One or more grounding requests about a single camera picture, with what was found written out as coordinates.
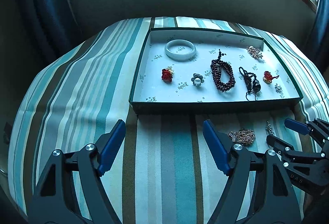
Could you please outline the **striped teal tablecloth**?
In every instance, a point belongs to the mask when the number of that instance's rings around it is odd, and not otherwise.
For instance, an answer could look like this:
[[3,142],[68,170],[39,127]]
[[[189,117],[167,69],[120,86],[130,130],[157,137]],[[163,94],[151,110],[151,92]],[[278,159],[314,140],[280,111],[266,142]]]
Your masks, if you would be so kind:
[[252,151],[264,152],[265,126],[299,150],[319,151],[307,136],[284,127],[284,119],[328,119],[328,85],[317,67],[290,40],[223,20],[188,17],[127,19],[44,68],[31,83],[13,125],[8,157],[10,195],[26,214],[33,188],[51,152],[75,152],[111,130],[117,120],[127,135],[102,177],[123,223],[206,223],[227,178],[202,135],[204,117],[137,116],[129,106],[137,58],[151,27],[200,27],[266,39],[292,70],[303,99],[293,110],[213,115],[224,133],[253,129]]

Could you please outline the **silver rhinestone bar brooch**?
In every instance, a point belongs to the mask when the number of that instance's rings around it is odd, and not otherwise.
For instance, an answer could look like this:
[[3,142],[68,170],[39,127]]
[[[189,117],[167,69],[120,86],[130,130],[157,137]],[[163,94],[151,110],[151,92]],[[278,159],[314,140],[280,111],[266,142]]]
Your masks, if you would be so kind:
[[274,130],[269,121],[266,122],[265,131],[267,135],[275,135]]

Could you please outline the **red knot gold charm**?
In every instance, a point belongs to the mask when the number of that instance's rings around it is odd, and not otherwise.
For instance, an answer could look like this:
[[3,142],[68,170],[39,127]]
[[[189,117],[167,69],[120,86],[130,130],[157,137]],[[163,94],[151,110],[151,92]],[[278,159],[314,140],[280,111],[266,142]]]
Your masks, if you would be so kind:
[[272,74],[269,71],[265,71],[264,76],[263,76],[263,81],[267,84],[270,84],[270,83],[272,83],[272,81],[274,79],[278,79],[278,78],[279,78],[279,75],[272,76]]

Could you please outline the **shallow green jewelry tray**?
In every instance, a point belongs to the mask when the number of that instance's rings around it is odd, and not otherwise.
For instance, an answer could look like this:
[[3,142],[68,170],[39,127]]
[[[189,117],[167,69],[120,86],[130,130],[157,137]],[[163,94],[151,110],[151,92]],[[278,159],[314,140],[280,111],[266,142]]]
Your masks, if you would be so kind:
[[[172,40],[187,40],[196,46],[196,55],[174,61],[165,54]],[[262,59],[247,53],[253,46]],[[161,79],[162,69],[173,69],[172,82]],[[261,90],[245,95],[247,88],[239,67],[256,74]],[[279,75],[272,83],[263,81],[264,72]],[[204,83],[192,84],[194,73]],[[201,28],[152,28],[147,32],[137,61],[129,103],[137,114],[221,114],[292,107],[302,99],[302,91],[283,57],[268,40],[248,34]]]

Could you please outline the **pale jade bangle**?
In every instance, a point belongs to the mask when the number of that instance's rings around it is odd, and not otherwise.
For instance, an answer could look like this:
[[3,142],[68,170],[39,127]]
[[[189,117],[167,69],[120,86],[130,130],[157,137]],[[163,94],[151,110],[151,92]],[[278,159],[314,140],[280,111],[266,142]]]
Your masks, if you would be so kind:
[[187,61],[196,55],[196,46],[187,40],[172,40],[164,47],[165,54],[174,61]]

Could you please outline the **dark blue curtain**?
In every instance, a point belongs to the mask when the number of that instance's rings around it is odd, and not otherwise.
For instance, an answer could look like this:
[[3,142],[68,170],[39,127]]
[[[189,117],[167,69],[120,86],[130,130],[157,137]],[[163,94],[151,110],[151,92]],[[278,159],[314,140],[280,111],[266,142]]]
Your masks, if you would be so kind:
[[52,63],[82,41],[69,0],[14,0],[28,39],[44,64]]
[[324,73],[328,69],[328,0],[319,0],[316,18],[305,43],[305,55]]

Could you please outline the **silver pearl flower brooch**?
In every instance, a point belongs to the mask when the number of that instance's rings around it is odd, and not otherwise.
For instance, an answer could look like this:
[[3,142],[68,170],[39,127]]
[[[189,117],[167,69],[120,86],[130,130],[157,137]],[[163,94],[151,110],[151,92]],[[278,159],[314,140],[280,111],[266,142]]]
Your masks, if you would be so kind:
[[191,81],[194,86],[199,87],[204,83],[204,77],[201,74],[194,73]]

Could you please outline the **dark blue right curtain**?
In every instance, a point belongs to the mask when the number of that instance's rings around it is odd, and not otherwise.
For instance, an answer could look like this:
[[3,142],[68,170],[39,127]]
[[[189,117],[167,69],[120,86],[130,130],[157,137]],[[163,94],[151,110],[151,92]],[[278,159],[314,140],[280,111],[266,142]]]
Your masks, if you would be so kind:
[[305,55],[324,73],[328,69],[328,0],[319,0],[316,18],[305,43]]

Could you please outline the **black cord bead pendant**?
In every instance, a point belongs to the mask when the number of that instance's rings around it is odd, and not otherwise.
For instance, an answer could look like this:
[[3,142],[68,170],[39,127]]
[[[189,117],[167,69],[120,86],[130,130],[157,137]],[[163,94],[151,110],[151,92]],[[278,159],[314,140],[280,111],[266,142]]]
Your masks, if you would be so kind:
[[245,95],[246,99],[249,101],[248,96],[253,94],[254,99],[256,100],[257,94],[259,94],[261,90],[261,85],[256,77],[256,74],[252,72],[248,72],[242,67],[239,67],[239,72],[241,76],[243,76],[243,80],[247,88],[247,92]]

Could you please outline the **dark blue left curtain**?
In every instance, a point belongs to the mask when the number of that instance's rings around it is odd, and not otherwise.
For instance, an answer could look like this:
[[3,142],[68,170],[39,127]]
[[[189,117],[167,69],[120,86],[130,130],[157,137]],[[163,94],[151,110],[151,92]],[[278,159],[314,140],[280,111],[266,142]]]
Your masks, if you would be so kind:
[[14,0],[28,39],[44,64],[52,63],[82,41],[69,0]]

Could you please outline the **gold pearl flower brooch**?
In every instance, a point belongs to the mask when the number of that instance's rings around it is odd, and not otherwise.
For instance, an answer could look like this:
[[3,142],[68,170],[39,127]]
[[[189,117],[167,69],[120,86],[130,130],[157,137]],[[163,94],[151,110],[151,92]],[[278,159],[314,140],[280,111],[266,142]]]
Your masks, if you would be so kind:
[[249,53],[249,55],[256,60],[263,58],[262,51],[258,48],[253,47],[252,45],[247,47],[247,53]]

